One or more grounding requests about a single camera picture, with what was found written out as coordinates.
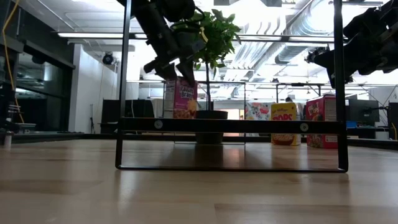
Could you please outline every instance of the ceiling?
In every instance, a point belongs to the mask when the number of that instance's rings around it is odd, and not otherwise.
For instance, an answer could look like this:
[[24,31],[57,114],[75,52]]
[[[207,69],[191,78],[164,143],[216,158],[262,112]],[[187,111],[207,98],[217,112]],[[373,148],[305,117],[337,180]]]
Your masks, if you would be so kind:
[[[297,16],[289,29],[286,25],[303,8],[308,0],[289,1],[282,7],[267,7],[261,0],[240,0],[230,6],[215,6],[214,0],[196,0],[195,4],[209,11],[217,8],[225,16],[236,14],[236,25],[244,28],[245,34],[267,35],[330,35],[333,34],[333,5],[328,0],[313,0],[306,10]],[[122,32],[123,7],[117,0],[21,0],[21,6],[59,32]],[[347,24],[354,16],[365,11],[369,6],[343,6],[343,20]],[[131,32],[142,32],[136,19],[131,21]],[[97,54],[111,49],[121,51],[120,40],[91,40],[86,49]],[[154,51],[142,40],[130,40],[130,44],[139,55],[139,64],[143,66],[155,57]],[[316,45],[297,46],[283,43],[244,42],[235,43],[236,53],[227,56],[228,67],[218,71],[215,80],[270,82],[277,78],[280,82],[327,83],[328,76],[324,68],[307,64],[304,57],[307,51]],[[276,64],[276,57],[288,60],[286,64]],[[195,72],[197,80],[205,80],[205,71]],[[159,79],[153,73],[141,73],[145,79]],[[379,78],[379,72],[369,76],[354,75],[358,83],[388,84],[390,80]],[[395,74],[382,75],[396,79]],[[222,86],[225,94],[232,94],[234,88]]]

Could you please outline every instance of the yellow cable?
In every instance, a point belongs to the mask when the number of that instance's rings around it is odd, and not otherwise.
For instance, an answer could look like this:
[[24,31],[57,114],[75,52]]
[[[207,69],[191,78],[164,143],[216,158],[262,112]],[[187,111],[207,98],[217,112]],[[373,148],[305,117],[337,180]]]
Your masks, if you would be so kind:
[[396,126],[394,125],[393,122],[391,122],[391,124],[392,124],[392,127],[394,128],[394,131],[396,132],[396,140],[397,140],[397,129],[396,129]]
[[[2,37],[3,37],[3,40],[4,40],[4,48],[5,48],[5,50],[6,50],[6,62],[7,62],[7,67],[8,67],[8,74],[10,75],[11,87],[12,87],[12,90],[13,90],[13,91],[15,91],[15,86],[14,86],[14,80],[12,79],[12,72],[11,72],[10,60],[9,60],[9,57],[8,57],[7,39],[6,39],[6,29],[7,29],[8,23],[10,23],[10,21],[11,21],[11,19],[12,19],[12,16],[14,15],[15,11],[16,11],[17,8],[18,8],[18,4],[19,4],[19,0],[16,0],[16,1],[15,1],[15,6],[14,6],[14,8],[12,9],[10,15],[8,16],[8,18],[7,18],[7,20],[6,20],[6,23],[4,24],[4,27],[2,28]],[[19,108],[17,96],[14,95],[14,98],[15,98],[15,104],[17,105],[19,117],[21,118],[22,123],[25,123],[25,121],[24,121],[24,119],[23,119],[23,117],[22,117],[22,115],[21,115],[21,109]]]

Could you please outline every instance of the red cereal box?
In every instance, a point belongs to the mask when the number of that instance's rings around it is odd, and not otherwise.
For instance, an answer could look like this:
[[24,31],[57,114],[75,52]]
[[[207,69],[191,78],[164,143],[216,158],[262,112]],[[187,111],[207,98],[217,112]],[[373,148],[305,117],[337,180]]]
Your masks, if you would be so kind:
[[184,78],[167,81],[164,117],[193,119],[197,113],[198,83],[190,86]]
[[[307,102],[305,117],[309,121],[336,121],[336,96],[325,95]],[[336,149],[337,136],[326,134],[307,135],[311,147]]]

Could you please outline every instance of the yellow cereal box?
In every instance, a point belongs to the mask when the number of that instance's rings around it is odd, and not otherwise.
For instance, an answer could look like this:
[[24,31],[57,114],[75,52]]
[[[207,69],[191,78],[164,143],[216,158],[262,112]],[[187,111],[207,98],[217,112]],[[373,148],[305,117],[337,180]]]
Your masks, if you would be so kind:
[[[273,121],[300,120],[295,103],[276,103],[271,105],[271,118]],[[272,134],[271,142],[276,145],[296,146],[301,144],[300,134]]]

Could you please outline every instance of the black metal frame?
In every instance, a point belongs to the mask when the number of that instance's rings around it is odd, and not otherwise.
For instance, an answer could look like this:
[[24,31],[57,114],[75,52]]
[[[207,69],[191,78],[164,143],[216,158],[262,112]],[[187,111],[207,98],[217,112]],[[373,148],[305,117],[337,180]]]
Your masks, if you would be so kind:
[[[251,172],[347,172],[348,147],[345,115],[345,79],[343,61],[343,19],[341,14],[342,0],[335,0],[335,76],[336,76],[336,122],[318,121],[238,121],[220,119],[156,119],[125,118],[127,53],[129,44],[129,27],[131,19],[131,2],[126,0],[124,8],[123,51],[121,62],[121,84],[119,92],[120,115],[116,143],[115,166],[122,170],[196,170],[196,171],[251,171]],[[338,168],[331,170],[291,170],[291,169],[232,169],[224,167],[131,167],[122,165],[123,139],[128,131],[156,132],[222,132],[222,133],[263,133],[263,127],[272,133],[294,134],[336,134],[338,135]]]

